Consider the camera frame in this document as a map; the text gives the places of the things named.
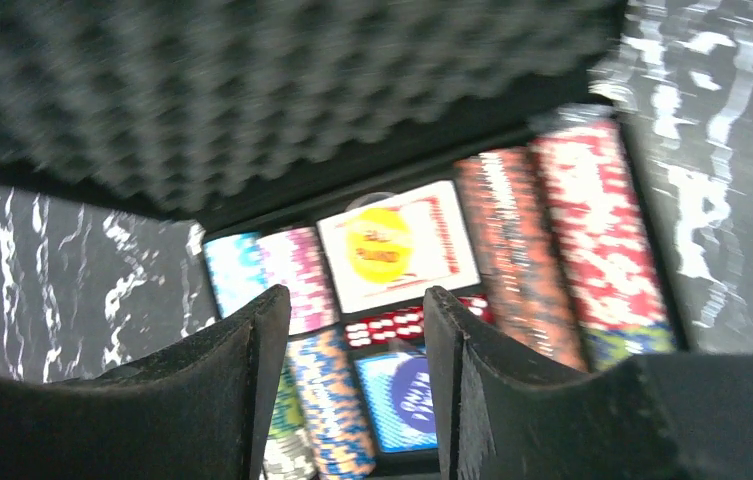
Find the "pink chip stack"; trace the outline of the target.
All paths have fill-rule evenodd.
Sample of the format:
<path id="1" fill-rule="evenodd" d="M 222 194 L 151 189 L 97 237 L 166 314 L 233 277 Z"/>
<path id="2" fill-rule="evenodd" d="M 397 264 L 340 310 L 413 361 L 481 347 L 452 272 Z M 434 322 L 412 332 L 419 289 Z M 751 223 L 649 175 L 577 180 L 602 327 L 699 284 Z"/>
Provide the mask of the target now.
<path id="1" fill-rule="evenodd" d="M 270 285 L 288 288 L 290 335 L 306 334 L 339 322 L 316 229 L 300 227 L 257 241 Z"/>

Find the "blue card deck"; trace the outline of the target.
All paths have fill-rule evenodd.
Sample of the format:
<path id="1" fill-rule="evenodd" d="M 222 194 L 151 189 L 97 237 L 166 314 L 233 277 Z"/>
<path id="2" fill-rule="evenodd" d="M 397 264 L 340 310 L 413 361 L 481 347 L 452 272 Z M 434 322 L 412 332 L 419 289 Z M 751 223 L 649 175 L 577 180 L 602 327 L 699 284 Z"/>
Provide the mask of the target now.
<path id="1" fill-rule="evenodd" d="M 408 427 L 394 411 L 390 387 L 397 366 L 408 353 L 389 352 L 355 362 L 363 394 L 368 405 L 371 424 L 382 452 L 404 453 L 433 449 L 437 446 L 436 431 L 424 434 Z"/>

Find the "blue small blind button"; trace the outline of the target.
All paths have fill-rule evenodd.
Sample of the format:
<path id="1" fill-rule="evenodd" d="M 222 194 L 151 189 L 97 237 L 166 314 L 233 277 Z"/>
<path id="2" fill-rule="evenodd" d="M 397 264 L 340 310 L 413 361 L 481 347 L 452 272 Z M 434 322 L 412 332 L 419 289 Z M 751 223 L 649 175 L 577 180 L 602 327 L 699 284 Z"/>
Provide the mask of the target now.
<path id="1" fill-rule="evenodd" d="M 394 411 L 408 427 L 424 433 L 436 431 L 428 362 L 408 357 L 398 364 L 390 387 Z"/>

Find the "clear round dealer button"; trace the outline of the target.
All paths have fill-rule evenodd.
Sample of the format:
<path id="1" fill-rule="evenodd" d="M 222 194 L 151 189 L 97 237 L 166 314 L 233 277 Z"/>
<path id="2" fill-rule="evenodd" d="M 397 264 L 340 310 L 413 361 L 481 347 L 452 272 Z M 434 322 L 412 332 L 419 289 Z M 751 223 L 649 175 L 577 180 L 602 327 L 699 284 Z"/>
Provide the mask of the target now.
<path id="1" fill-rule="evenodd" d="M 364 194 L 352 202 L 350 202 L 347 207 L 345 208 L 345 212 L 349 212 L 379 201 L 383 201 L 389 198 L 392 198 L 395 196 L 395 193 L 393 192 L 370 192 L 367 194 Z"/>

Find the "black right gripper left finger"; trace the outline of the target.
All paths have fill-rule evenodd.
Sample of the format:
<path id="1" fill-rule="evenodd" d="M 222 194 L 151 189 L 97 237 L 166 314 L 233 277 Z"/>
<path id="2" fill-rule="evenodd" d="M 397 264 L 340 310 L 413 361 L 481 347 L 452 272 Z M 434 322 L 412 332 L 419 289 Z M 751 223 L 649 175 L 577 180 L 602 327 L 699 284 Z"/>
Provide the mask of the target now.
<path id="1" fill-rule="evenodd" d="M 255 479 L 284 360 L 290 297 L 93 379 L 0 377 L 0 479 Z"/>

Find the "black poker chip case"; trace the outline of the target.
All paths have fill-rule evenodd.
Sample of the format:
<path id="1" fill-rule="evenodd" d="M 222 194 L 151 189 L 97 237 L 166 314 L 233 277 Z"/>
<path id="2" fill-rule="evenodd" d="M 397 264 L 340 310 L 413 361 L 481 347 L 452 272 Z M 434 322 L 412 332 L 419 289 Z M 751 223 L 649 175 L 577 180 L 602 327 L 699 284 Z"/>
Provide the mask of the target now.
<path id="1" fill-rule="evenodd" d="M 208 229 L 574 102 L 623 1 L 0 1 L 0 181 Z"/>

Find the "yellow big blind button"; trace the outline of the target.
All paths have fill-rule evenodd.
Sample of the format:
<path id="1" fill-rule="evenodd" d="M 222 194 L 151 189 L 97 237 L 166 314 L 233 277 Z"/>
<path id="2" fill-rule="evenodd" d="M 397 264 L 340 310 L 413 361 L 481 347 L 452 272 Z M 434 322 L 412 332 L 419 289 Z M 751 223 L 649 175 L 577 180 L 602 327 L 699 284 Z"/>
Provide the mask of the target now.
<path id="1" fill-rule="evenodd" d="M 353 271 L 375 284 L 406 274 L 413 251 L 411 228 L 396 208 L 370 208 L 345 223 L 346 257 Z"/>

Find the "light blue chip stack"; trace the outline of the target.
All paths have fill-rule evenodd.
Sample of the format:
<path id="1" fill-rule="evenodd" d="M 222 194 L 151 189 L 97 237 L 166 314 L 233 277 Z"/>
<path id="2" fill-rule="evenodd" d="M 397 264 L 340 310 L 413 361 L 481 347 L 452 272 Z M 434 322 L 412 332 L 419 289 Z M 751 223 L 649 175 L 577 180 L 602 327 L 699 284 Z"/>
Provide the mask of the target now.
<path id="1" fill-rule="evenodd" d="M 204 244 L 204 256 L 221 318 L 233 314 L 268 288 L 259 238 L 257 232 L 248 232 Z"/>

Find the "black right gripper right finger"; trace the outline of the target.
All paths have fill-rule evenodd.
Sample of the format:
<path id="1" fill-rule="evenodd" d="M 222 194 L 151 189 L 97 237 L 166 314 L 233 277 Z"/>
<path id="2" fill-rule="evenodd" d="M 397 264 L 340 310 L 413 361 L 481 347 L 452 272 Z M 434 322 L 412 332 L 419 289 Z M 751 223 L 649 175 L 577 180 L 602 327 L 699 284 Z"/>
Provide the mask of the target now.
<path id="1" fill-rule="evenodd" d="M 545 357 L 452 294 L 424 297 L 445 479 L 753 479 L 753 355 Z"/>

